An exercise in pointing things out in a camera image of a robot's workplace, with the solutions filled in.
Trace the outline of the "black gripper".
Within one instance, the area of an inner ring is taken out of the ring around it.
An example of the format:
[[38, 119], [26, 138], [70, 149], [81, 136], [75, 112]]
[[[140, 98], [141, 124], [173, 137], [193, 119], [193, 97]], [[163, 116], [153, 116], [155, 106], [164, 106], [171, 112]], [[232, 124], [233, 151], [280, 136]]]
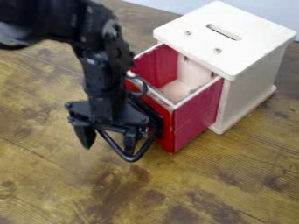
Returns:
[[[127, 71], [133, 65], [131, 57], [109, 59], [104, 55], [81, 56], [83, 87], [88, 99], [65, 104], [80, 144], [89, 149], [96, 140], [96, 125], [119, 120], [131, 96], [140, 94], [127, 90]], [[137, 129], [129, 128], [124, 135], [124, 151], [132, 157], [139, 141]]]

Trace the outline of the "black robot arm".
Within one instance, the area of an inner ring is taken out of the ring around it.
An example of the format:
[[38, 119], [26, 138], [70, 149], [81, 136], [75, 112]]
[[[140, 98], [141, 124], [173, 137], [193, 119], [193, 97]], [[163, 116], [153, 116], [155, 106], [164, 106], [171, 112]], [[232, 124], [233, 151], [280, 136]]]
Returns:
[[20, 50], [45, 39], [69, 44], [83, 67], [88, 99], [65, 104], [81, 145], [88, 149], [101, 136], [116, 154], [135, 162], [153, 141], [136, 148], [149, 117], [129, 101], [133, 53], [113, 11], [91, 0], [0, 0], [0, 49]]

